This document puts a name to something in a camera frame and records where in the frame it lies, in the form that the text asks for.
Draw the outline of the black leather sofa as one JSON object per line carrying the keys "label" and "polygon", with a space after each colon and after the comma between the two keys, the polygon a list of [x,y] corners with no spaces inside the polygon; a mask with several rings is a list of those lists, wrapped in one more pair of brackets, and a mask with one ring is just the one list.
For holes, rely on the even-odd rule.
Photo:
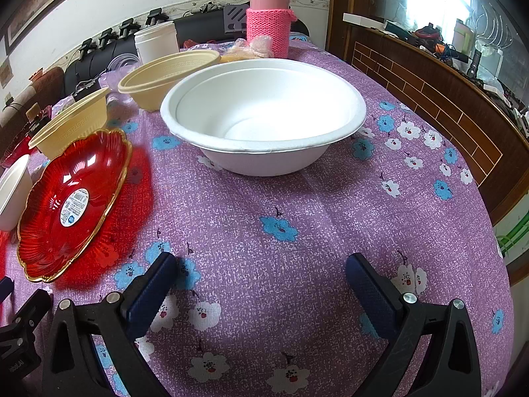
{"label": "black leather sofa", "polygon": [[[209,12],[196,13],[173,20],[175,24],[180,48],[190,48],[195,43],[224,43],[245,34],[226,34],[223,26],[223,9],[218,8]],[[69,63],[64,72],[64,95],[75,94],[81,88],[82,82],[90,82],[101,73],[108,70],[111,61],[122,55],[136,55],[134,34],[127,39],[112,40],[104,49],[99,49],[99,41],[95,41],[98,48],[92,50],[85,58],[80,59],[79,50],[75,53],[76,60]]]}

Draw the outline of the small white paper bowl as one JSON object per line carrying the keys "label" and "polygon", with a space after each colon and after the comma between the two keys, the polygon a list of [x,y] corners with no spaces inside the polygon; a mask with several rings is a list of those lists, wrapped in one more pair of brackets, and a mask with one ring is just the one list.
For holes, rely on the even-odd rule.
{"label": "small white paper bowl", "polygon": [[25,209],[32,180],[29,174],[29,154],[22,155],[1,177],[0,230],[13,230]]}

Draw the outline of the wooden cabinet counter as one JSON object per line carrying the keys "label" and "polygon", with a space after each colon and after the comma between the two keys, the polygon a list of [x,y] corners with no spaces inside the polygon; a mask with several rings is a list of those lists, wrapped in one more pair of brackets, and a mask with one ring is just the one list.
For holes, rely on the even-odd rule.
{"label": "wooden cabinet counter", "polygon": [[465,158],[497,224],[528,192],[528,141],[474,83],[418,48],[356,26],[369,0],[330,0],[325,48],[365,73],[437,128]]}

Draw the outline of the black clamp on sofa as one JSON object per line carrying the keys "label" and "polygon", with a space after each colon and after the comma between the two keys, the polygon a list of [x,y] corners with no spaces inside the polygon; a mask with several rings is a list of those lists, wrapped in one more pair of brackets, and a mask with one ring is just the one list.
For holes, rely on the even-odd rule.
{"label": "black clamp on sofa", "polygon": [[167,20],[169,20],[169,17],[164,13],[164,11],[162,11],[162,8],[159,7],[149,11],[146,17],[145,25],[153,26],[158,23],[166,22]]}
{"label": "black clamp on sofa", "polygon": [[79,47],[80,59],[85,58],[92,50],[97,48],[98,45],[92,38],[84,40]]}
{"label": "black clamp on sofa", "polygon": [[131,34],[138,32],[140,29],[141,25],[134,18],[128,18],[119,26],[119,37],[120,39],[127,39]]}
{"label": "black clamp on sofa", "polygon": [[99,37],[99,49],[104,49],[112,40],[118,39],[118,34],[112,29],[104,30]]}

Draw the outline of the large white paper bowl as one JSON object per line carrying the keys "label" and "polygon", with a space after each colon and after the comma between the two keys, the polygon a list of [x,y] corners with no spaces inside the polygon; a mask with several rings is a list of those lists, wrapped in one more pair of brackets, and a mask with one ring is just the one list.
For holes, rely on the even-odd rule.
{"label": "large white paper bowl", "polygon": [[177,138],[214,165],[250,177],[302,170],[367,118],[359,91],[324,68],[289,59],[219,64],[177,83],[160,105]]}

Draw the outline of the plastic bag of snacks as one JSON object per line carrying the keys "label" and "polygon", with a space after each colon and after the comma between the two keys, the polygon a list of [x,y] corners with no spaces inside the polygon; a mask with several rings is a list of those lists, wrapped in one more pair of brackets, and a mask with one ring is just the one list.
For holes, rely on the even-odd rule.
{"label": "plastic bag of snacks", "polygon": [[272,58],[272,38],[259,35],[251,41],[237,39],[234,44],[221,56],[222,63],[236,62],[250,59]]}

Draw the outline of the beige plastic bowl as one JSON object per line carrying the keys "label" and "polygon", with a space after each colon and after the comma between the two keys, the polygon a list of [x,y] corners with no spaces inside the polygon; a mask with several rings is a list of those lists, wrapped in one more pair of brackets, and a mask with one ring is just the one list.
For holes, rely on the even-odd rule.
{"label": "beige plastic bowl", "polygon": [[210,49],[188,50],[157,58],[128,73],[117,89],[128,94],[140,109],[158,111],[164,97],[178,82],[218,64],[220,60],[220,53]]}
{"label": "beige plastic bowl", "polygon": [[107,123],[108,87],[94,91],[61,112],[29,141],[48,159],[61,155],[74,141],[87,137]]}

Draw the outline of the red gold-rimmed labelled plate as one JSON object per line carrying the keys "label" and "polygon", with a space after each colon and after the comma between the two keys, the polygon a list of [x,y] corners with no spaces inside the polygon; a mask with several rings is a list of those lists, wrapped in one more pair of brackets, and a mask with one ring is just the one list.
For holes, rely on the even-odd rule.
{"label": "red gold-rimmed labelled plate", "polygon": [[117,200],[133,146],[101,129],[52,159],[29,191],[17,226],[17,259],[30,282],[52,282],[86,250]]}

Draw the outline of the purple floral tablecloth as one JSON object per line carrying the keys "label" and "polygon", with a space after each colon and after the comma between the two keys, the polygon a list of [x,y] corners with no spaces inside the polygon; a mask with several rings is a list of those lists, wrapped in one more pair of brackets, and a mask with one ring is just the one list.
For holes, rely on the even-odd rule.
{"label": "purple floral tablecloth", "polygon": [[182,260],[176,285],[137,345],[172,395],[349,396],[386,345],[345,280],[360,252],[422,302],[464,300],[481,392],[493,396],[514,309],[478,189],[490,162],[358,64],[303,42],[290,56],[359,90],[358,134],[299,172],[243,177],[111,94],[108,126],[134,147],[129,176],[92,245],[47,290],[96,302],[170,252]]}

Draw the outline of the white plastic jar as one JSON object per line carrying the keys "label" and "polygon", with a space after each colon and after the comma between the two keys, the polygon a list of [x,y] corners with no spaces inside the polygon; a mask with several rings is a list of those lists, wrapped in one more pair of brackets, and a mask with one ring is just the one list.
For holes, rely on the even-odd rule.
{"label": "white plastic jar", "polygon": [[143,64],[179,53],[175,24],[169,21],[139,30],[135,33],[135,48]]}

